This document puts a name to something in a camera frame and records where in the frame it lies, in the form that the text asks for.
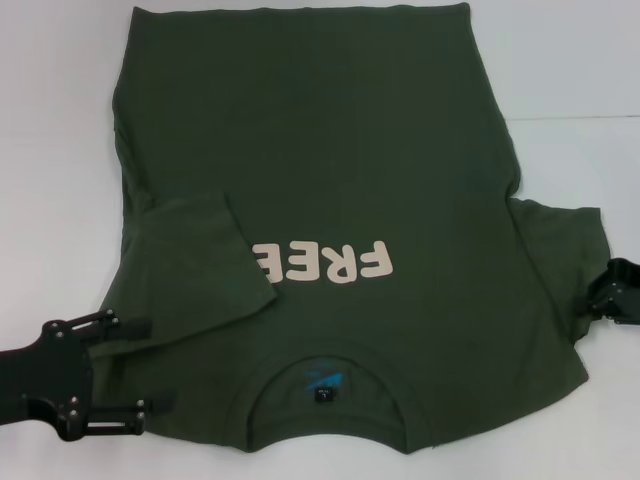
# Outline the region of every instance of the black clamp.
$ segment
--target black clamp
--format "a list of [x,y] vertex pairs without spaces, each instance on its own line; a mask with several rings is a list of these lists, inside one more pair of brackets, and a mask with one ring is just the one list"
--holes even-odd
[[93,407],[93,368],[87,348],[110,340],[138,340],[150,333],[150,321],[121,325],[112,310],[45,323],[40,338],[30,346],[0,352],[0,425],[42,420],[66,441],[85,435],[142,434],[147,415],[171,408],[171,395],[140,399],[132,406]]
[[594,319],[613,319],[621,325],[640,325],[640,265],[615,258],[607,270],[589,285],[579,311]]

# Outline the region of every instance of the white lettering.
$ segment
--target white lettering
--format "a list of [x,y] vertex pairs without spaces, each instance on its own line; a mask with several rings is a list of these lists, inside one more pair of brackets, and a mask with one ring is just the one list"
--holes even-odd
[[306,270],[288,270],[287,278],[298,282],[312,282],[320,278],[320,262],[317,242],[291,242],[292,250],[304,250],[303,255],[290,255],[291,265],[304,265]]
[[281,282],[284,278],[282,276],[282,262],[280,260],[280,245],[277,243],[263,243],[253,246],[253,253],[261,254],[266,253],[264,258],[258,258],[258,264],[266,272],[267,278],[271,283]]
[[[349,283],[355,282],[358,276],[358,267],[356,265],[356,254],[351,245],[342,247],[342,256],[333,248],[325,247],[322,249],[322,255],[331,260],[331,265],[327,269],[327,277],[333,283]],[[346,275],[340,275],[340,270],[344,269]]]
[[389,252],[387,252],[387,246],[380,240],[373,243],[373,252],[363,253],[360,255],[360,260],[364,263],[378,264],[376,267],[363,267],[360,270],[360,275],[365,278],[382,277],[393,272],[393,265],[391,264],[391,258],[389,258]]

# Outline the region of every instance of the t-shirt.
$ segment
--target t-shirt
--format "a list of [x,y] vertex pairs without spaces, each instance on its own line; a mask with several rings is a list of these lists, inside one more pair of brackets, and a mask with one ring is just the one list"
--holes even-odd
[[94,349],[95,395],[175,389],[150,431],[409,453],[587,379],[573,304],[609,258],[600,213],[513,198],[467,4],[136,8],[113,110],[104,306],[153,335]]

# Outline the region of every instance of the white background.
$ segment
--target white background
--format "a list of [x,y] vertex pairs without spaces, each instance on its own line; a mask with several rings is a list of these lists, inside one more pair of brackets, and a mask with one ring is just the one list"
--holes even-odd
[[[519,195],[602,207],[613,254],[640,263],[640,4],[470,3],[522,165]],[[137,2],[152,11],[356,4]],[[133,5],[0,0],[0,350],[31,343],[46,320],[94,311],[116,270],[110,101]],[[598,322],[578,350],[591,380],[566,399],[410,456],[334,435],[250,455],[150,434],[66,444],[48,425],[26,422],[0,427],[0,478],[638,479],[640,327]]]

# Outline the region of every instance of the green t-shirt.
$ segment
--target green t-shirt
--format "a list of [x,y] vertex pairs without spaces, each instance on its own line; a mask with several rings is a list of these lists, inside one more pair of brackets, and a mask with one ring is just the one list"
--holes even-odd
[[152,432],[408,453],[587,379],[573,302],[609,258],[599,211],[512,198],[467,4],[135,9],[113,107],[105,306],[154,332],[96,348],[95,390],[175,388]]

